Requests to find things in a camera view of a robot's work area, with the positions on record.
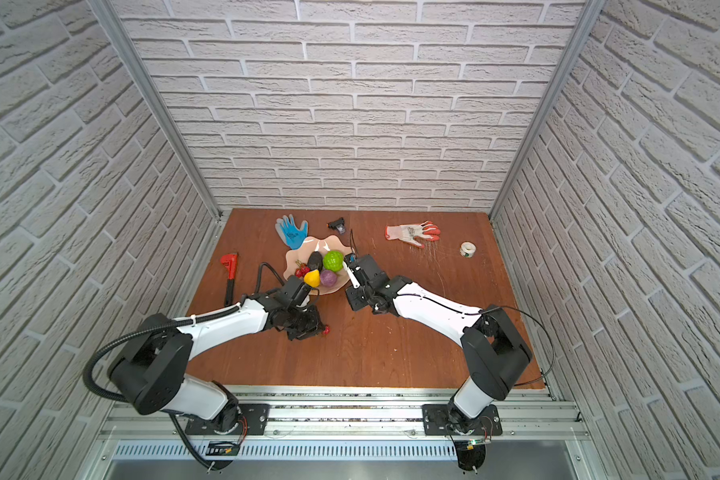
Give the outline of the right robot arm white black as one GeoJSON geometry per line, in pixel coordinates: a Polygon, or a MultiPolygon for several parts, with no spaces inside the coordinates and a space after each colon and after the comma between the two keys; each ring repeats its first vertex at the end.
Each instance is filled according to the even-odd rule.
{"type": "Polygon", "coordinates": [[[392,314],[418,322],[461,346],[469,377],[449,401],[452,423],[481,416],[504,400],[530,365],[533,354],[504,308],[470,307],[425,290],[404,276],[390,278],[365,255],[346,263],[351,286],[346,295],[354,311],[392,314]]]}

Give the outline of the green bumpy fake fruit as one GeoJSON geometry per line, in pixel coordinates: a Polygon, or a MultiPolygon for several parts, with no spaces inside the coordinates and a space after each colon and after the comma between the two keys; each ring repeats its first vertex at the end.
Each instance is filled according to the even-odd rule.
{"type": "Polygon", "coordinates": [[[323,255],[323,269],[337,273],[343,269],[344,254],[339,250],[331,250],[323,255]]]}

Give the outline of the dark fake avocado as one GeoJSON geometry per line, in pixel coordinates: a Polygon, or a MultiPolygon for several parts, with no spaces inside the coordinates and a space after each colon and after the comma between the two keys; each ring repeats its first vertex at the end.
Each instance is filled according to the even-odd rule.
{"type": "Polygon", "coordinates": [[[323,270],[323,254],[319,251],[314,251],[310,254],[307,260],[307,265],[311,270],[323,270]]]}

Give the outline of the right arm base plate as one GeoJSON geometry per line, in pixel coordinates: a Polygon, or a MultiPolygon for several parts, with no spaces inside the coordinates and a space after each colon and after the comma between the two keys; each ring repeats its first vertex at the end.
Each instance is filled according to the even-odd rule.
{"type": "Polygon", "coordinates": [[[477,417],[470,418],[454,405],[425,404],[422,419],[426,436],[501,436],[503,427],[494,404],[486,406],[477,417]]]}

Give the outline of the yellow fake pear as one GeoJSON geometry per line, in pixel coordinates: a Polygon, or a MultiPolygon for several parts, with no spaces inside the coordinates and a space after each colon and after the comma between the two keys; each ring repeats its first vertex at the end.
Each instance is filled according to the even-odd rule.
{"type": "Polygon", "coordinates": [[[303,276],[303,280],[311,288],[319,288],[321,285],[321,272],[317,269],[311,270],[303,276]]]}

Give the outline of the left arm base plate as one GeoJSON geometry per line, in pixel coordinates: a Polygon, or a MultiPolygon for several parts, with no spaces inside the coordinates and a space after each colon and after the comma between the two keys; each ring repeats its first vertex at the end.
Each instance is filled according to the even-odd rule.
{"type": "Polygon", "coordinates": [[[185,427],[189,435],[263,435],[268,423],[270,405],[266,403],[242,403],[225,408],[216,418],[203,420],[190,417],[185,427]]]}

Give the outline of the purple fake cabbage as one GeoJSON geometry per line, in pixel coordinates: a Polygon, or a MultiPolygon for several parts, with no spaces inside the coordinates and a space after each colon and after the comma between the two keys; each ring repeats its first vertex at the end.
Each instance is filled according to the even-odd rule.
{"type": "Polygon", "coordinates": [[[337,274],[332,270],[324,269],[320,272],[320,286],[325,288],[332,288],[336,285],[338,280],[337,274]]]}

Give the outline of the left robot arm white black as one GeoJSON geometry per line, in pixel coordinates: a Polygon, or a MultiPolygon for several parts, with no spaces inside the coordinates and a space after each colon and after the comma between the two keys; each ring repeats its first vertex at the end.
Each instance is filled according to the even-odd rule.
{"type": "Polygon", "coordinates": [[[240,422],[237,398],[218,382],[187,373],[190,360],[239,337],[267,330],[305,340],[325,332],[310,287],[292,277],[278,289],[200,316],[171,319],[154,314],[122,343],[107,375],[139,414],[158,411],[207,421],[218,432],[240,422]]]}

